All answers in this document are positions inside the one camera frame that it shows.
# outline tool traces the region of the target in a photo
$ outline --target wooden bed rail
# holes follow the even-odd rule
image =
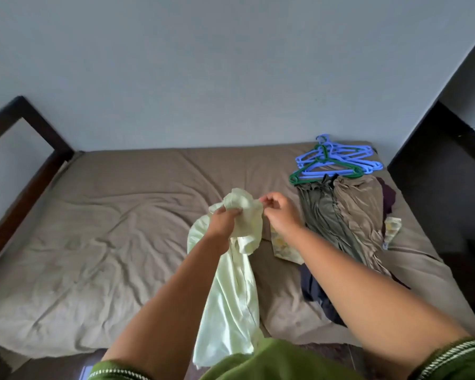
[[[23,96],[18,96],[0,109],[0,136],[19,119],[25,119],[54,151],[46,159],[26,187],[0,220],[0,252],[32,209],[65,161],[74,156],[74,150]]]

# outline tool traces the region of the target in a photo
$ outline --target person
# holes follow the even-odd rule
[[[474,379],[475,338],[395,281],[365,267],[308,230],[281,193],[260,198],[264,214],[296,248],[341,318],[389,378]],[[220,256],[240,209],[218,209],[177,272],[141,308],[89,379],[182,380]],[[356,372],[286,341],[265,339],[204,379],[359,379]]]

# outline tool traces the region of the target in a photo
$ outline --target brown bed sheet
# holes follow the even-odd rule
[[[47,199],[26,246],[0,259],[0,345],[30,357],[108,347],[186,256],[188,230],[235,187],[280,191],[312,143],[98,151],[75,159]],[[398,193],[403,228],[381,254],[386,268],[475,333],[475,316]],[[297,265],[272,254],[268,223],[251,256],[263,327],[296,344],[359,343],[302,299]]]

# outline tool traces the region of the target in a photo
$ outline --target bed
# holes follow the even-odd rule
[[[280,191],[298,204],[288,177],[294,158],[313,147],[74,153],[24,98],[0,111],[0,135],[20,117],[55,149],[0,223],[1,252],[48,186],[21,247],[0,253],[0,345],[32,358],[109,347],[183,261],[188,230],[209,205],[235,187],[255,198]],[[397,192],[392,215],[403,222],[380,253],[383,264],[475,334],[475,315],[450,269],[389,173],[375,174]],[[320,306],[303,300],[298,267],[274,257],[267,221],[251,264],[265,334],[295,344],[359,345]]]

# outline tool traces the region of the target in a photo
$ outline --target dark wooden bed post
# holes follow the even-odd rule
[[[63,163],[74,156],[74,150],[69,144],[23,96],[14,98],[0,109],[0,136],[21,118],[24,118],[53,147],[54,151],[0,220],[0,251],[6,246]]]

